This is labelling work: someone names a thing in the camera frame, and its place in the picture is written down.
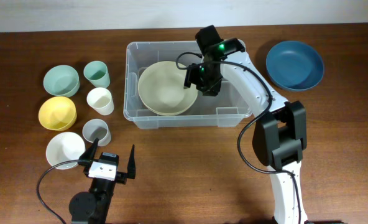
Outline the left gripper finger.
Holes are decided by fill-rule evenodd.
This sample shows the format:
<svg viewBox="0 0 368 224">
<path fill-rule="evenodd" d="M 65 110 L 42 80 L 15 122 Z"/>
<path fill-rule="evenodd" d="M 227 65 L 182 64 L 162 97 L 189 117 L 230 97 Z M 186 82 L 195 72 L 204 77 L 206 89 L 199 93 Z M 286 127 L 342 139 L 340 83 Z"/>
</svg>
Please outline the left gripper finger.
<svg viewBox="0 0 368 224">
<path fill-rule="evenodd" d="M 135 179 L 136 177 L 136 162 L 135 162 L 135 145 L 132 145 L 129 161 L 127 163 L 127 178 Z"/>
<path fill-rule="evenodd" d="M 78 164 L 81 166 L 87 166 L 90 164 L 98 148 L 99 138 L 96 138 L 92 145 L 79 157 Z"/>
</svg>

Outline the beige bowl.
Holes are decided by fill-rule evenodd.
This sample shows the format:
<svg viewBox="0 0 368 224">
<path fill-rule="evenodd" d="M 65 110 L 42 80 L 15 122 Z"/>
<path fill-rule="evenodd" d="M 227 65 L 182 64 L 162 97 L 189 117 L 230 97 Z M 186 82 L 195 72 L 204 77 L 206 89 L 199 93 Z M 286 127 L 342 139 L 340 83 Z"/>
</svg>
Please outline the beige bowl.
<svg viewBox="0 0 368 224">
<path fill-rule="evenodd" d="M 177 68 L 173 61 L 162 61 L 147 67 L 138 81 L 142 102 L 160 102 L 170 105 L 195 102 L 198 90 L 195 86 L 184 88 L 186 71 Z"/>
</svg>

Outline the dark blue bowl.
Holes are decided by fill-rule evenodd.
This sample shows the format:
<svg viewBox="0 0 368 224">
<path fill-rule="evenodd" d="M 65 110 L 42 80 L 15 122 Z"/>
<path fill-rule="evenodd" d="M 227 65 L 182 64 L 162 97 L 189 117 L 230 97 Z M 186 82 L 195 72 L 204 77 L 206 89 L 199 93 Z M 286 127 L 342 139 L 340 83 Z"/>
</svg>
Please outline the dark blue bowl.
<svg viewBox="0 0 368 224">
<path fill-rule="evenodd" d="M 271 81 L 283 90 L 310 90 L 324 77 L 324 62 L 320 54 L 299 41 L 287 40 L 274 45 L 265 64 Z"/>
</svg>

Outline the cream bowl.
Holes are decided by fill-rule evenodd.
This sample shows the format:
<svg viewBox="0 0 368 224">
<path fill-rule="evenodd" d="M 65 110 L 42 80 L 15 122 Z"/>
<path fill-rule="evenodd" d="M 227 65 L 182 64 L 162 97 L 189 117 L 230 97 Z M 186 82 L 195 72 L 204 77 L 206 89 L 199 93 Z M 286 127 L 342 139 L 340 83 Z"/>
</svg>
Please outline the cream bowl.
<svg viewBox="0 0 368 224">
<path fill-rule="evenodd" d="M 151 112 L 162 116 L 175 116 L 182 114 L 194 105 L 194 101 L 191 103 L 179 103 L 177 105 L 170 105 L 160 102 L 142 102 L 142 104 Z"/>
</svg>

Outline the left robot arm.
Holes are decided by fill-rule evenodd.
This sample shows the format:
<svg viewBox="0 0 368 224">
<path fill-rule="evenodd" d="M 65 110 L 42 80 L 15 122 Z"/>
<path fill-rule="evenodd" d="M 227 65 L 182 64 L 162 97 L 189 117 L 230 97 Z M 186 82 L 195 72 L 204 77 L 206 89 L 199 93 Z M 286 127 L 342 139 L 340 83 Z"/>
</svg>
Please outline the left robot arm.
<svg viewBox="0 0 368 224">
<path fill-rule="evenodd" d="M 136 177 L 135 146 L 132 146 L 127 171 L 118 171 L 119 156 L 104 152 L 99 159 L 94 155 L 99 139 L 79 157 L 78 164 L 83 173 L 92 179 L 87 192 L 73 196 L 69 204 L 72 223 L 105 223 L 116 184 L 126 184 L 128 179 Z"/>
</svg>

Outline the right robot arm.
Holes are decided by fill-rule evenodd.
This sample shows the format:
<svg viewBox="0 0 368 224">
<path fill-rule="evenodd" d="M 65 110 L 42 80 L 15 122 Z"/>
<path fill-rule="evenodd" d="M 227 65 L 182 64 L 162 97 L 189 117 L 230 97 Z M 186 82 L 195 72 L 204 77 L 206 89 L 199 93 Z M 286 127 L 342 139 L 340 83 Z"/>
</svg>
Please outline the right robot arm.
<svg viewBox="0 0 368 224">
<path fill-rule="evenodd" d="M 254 119 L 243 127 L 237 143 L 254 126 L 253 150 L 270 176 L 276 223 L 307 223 L 300 186 L 303 150 L 306 148 L 306 112 L 299 102 L 278 94 L 253 66 L 246 48 L 237 39 L 220 38 L 215 26 L 195 35 L 199 64 L 187 67 L 184 87 L 195 85 L 204 96 L 217 96 L 227 80 L 250 107 Z"/>
</svg>

